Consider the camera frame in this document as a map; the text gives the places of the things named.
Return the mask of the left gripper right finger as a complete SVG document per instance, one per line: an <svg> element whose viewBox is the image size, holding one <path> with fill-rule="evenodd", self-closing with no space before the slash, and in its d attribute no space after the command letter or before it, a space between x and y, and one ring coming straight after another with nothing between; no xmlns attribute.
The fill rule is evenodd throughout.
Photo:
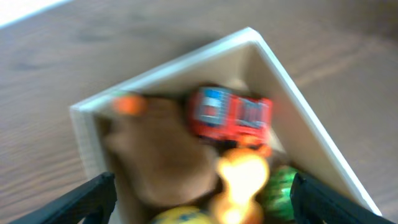
<svg viewBox="0 0 398 224"><path fill-rule="evenodd" d="M295 175L290 200L298 224L394 224L307 174Z"/></svg>

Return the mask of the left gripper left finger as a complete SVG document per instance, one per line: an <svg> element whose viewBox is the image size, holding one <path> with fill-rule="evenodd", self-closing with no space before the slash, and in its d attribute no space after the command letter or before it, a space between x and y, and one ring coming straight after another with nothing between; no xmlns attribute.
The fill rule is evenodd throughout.
<svg viewBox="0 0 398 224"><path fill-rule="evenodd" d="M11 224L108 224L117 202L114 180L103 172Z"/></svg>

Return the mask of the green ridged toy ball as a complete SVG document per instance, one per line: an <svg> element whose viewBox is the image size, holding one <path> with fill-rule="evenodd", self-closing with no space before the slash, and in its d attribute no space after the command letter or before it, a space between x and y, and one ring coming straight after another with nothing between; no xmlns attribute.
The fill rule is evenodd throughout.
<svg viewBox="0 0 398 224"><path fill-rule="evenodd" d="M297 172L291 166L280 166L271 172L261 193L261 204L266 214L283 221L294 219L290 190Z"/></svg>

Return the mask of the orange rubber duck toy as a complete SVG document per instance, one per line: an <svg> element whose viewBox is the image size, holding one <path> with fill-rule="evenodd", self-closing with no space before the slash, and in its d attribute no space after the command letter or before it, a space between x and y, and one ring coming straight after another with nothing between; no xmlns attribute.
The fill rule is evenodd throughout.
<svg viewBox="0 0 398 224"><path fill-rule="evenodd" d="M262 223L264 214L256 195L269 180L267 161L252 149L230 149L217 160L216 172L223 183L223 191L209 204L215 221L223 224Z"/></svg>

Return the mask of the brown plush toy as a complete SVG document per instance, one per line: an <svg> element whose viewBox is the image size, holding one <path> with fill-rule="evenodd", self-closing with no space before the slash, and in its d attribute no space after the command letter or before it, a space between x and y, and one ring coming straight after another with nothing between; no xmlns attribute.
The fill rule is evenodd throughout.
<svg viewBox="0 0 398 224"><path fill-rule="evenodd" d="M188 130L177 101L125 93L112 106L116 118L106 142L143 202L183 205L215 189L216 150Z"/></svg>

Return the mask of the yellow ball with blue letters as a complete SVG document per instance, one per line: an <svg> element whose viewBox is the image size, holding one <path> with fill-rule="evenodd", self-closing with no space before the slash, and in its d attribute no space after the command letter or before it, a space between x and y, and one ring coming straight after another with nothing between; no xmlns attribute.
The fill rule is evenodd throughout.
<svg viewBox="0 0 398 224"><path fill-rule="evenodd" d="M150 224L214 224L213 219L198 207L175 207L155 216Z"/></svg>

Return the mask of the red toy fire truck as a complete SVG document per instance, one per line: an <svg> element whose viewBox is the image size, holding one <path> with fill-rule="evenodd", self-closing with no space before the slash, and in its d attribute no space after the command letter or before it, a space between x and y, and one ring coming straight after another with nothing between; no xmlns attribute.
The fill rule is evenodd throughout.
<svg viewBox="0 0 398 224"><path fill-rule="evenodd" d="M238 142L241 136L256 137L267 144L272 101L237 95L220 86L201 86L187 102L188 125L194 135L216 142Z"/></svg>

